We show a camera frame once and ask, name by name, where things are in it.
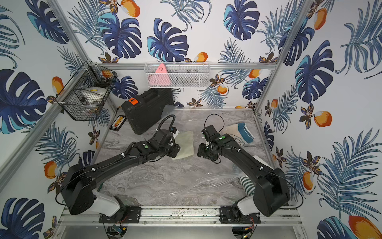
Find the clear plastic vacuum bag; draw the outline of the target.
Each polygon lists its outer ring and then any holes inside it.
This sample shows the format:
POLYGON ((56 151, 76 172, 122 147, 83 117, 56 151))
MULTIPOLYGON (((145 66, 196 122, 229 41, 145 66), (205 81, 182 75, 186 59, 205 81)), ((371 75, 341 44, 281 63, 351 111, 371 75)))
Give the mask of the clear plastic vacuum bag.
MULTIPOLYGON (((245 122, 248 130, 254 136, 254 141, 241 147, 255 155, 263 154, 260 138, 255 131, 253 111, 223 110, 221 116, 225 120, 226 126, 245 122)), ((155 187, 157 192, 152 202, 153 205, 229 205, 242 197, 247 197, 239 183, 239 178, 246 175, 226 158, 219 165, 215 165, 193 155, 177 159, 174 164, 174 168, 161 164, 163 184, 155 187)))

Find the cream and teal towel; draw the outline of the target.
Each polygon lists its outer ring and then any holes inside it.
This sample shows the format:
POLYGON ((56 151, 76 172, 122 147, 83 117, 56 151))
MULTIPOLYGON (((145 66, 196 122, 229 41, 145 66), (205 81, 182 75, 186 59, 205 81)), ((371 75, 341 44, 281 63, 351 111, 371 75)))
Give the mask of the cream and teal towel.
POLYGON ((239 122, 226 126, 222 130, 222 133, 229 134, 240 146, 250 144, 254 141, 254 136, 248 130, 245 122, 239 122))

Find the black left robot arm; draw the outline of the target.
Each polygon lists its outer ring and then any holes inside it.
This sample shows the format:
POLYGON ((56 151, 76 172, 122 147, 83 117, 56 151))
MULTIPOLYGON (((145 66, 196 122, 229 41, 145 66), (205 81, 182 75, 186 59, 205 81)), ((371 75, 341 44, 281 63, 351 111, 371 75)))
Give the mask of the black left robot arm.
POLYGON ((73 165, 68 169, 60 194, 71 215, 93 211, 107 217, 122 216, 124 205, 117 197, 100 194, 97 189, 119 173, 165 156, 174 158, 180 151, 176 144, 177 129, 157 127, 146 141, 132 142, 124 152, 93 165, 73 165))

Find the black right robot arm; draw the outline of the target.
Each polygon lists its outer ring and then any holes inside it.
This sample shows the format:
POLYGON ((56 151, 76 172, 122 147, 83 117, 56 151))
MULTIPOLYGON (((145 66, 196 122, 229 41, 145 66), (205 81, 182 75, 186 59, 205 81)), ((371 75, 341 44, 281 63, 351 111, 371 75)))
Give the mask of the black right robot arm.
POLYGON ((199 145, 198 157, 217 164, 223 156, 238 166, 255 185, 253 196, 247 196, 233 205, 240 215, 262 214, 269 217, 291 201, 289 189, 295 187, 287 181, 281 169, 272 169, 251 156, 231 135, 220 134, 213 125, 207 125, 207 120, 202 134, 206 143, 199 145))

